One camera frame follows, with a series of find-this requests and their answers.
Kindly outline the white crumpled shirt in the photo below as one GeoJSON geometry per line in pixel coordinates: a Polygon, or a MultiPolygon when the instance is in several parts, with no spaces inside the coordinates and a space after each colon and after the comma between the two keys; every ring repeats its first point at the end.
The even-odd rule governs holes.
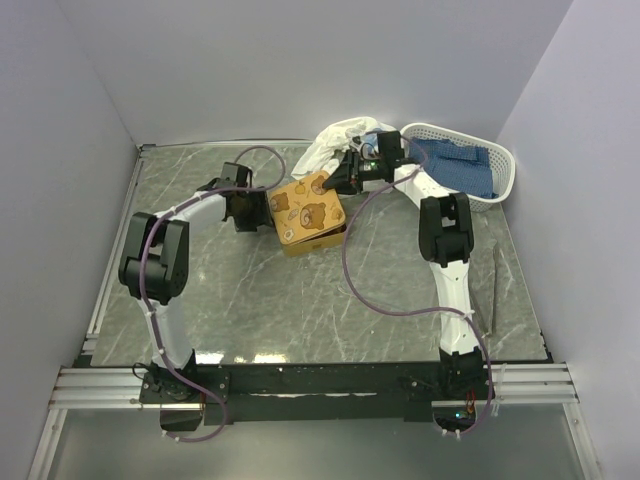
{"type": "Polygon", "coordinates": [[[319,171],[331,174],[339,165],[339,160],[335,155],[337,153],[344,154],[349,149],[354,137],[364,135],[377,144],[374,135],[368,135],[368,132],[395,130],[395,127],[369,116],[354,117],[333,123],[316,136],[293,167],[291,176],[298,180],[319,171]]]}

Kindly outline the blue folded cloth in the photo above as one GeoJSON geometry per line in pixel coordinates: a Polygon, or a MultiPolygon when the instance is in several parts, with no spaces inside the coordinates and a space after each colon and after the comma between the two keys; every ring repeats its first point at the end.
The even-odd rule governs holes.
{"type": "Polygon", "coordinates": [[[423,159],[425,172],[441,186],[484,199],[496,197],[489,150],[481,146],[458,146],[448,139],[413,138],[410,155],[423,159]]]}

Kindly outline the white laundry basket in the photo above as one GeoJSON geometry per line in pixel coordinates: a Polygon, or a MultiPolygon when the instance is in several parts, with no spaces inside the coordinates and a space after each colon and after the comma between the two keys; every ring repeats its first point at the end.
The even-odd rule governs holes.
{"type": "Polygon", "coordinates": [[[515,180],[515,160],[504,147],[427,123],[401,129],[411,140],[409,156],[442,187],[465,193],[474,212],[485,212],[505,200],[515,180]]]}

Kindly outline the gold cookie tin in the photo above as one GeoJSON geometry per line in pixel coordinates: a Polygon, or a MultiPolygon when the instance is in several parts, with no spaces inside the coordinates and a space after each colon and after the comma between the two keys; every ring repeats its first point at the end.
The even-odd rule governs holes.
{"type": "Polygon", "coordinates": [[[307,239],[295,245],[283,245],[283,253],[288,257],[297,257],[318,250],[340,246],[344,240],[346,226],[342,225],[334,230],[327,231],[318,237],[307,239]]]}

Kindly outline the silver tin lid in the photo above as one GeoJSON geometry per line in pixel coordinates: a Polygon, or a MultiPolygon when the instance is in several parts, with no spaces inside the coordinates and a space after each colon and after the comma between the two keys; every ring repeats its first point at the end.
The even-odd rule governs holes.
{"type": "Polygon", "coordinates": [[[319,171],[268,194],[268,205],[279,240],[293,246],[343,227],[346,214],[329,178],[319,171]]]}

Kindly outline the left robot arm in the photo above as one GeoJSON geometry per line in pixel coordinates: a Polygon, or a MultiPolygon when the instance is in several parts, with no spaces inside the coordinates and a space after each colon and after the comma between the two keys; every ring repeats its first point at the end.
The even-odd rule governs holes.
{"type": "Polygon", "coordinates": [[[200,389],[181,302],[189,278],[191,237],[229,219],[238,233],[273,224],[267,189],[253,185],[249,167],[227,162],[220,176],[188,199],[154,214],[138,212],[129,222],[118,279],[146,318],[153,341],[148,371],[178,402],[192,399],[200,389]]]}

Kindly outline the metal tongs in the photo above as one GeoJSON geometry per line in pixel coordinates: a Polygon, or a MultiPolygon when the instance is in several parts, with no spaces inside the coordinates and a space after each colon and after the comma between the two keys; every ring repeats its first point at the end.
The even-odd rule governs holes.
{"type": "Polygon", "coordinates": [[[495,329],[495,304],[498,277],[498,242],[489,240],[473,250],[469,262],[469,293],[475,311],[474,323],[487,337],[495,329]]]}

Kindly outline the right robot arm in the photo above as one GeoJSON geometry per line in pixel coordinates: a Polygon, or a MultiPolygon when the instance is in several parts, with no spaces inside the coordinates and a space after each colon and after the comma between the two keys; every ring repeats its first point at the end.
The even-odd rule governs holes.
{"type": "Polygon", "coordinates": [[[323,183],[326,190],[356,195],[363,184],[384,181],[385,186],[370,199],[395,189],[419,210],[418,247],[435,280],[438,305],[410,312],[381,311],[360,294],[348,271],[346,251],[341,251],[344,277],[351,292],[365,306],[394,317],[439,313],[441,393],[457,399],[475,393],[485,385],[487,349],[473,322],[469,288],[471,253],[475,245],[470,201],[464,193],[451,193],[427,172],[428,151],[398,131],[378,132],[377,153],[368,158],[351,149],[323,183]]]}

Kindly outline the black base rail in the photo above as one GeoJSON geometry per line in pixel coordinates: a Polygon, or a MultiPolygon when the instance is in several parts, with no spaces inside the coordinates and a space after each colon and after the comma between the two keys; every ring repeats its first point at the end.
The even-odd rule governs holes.
{"type": "Polygon", "coordinates": [[[478,355],[440,362],[144,367],[139,401],[172,433],[238,422],[402,419],[469,430],[494,396],[478,355]]]}

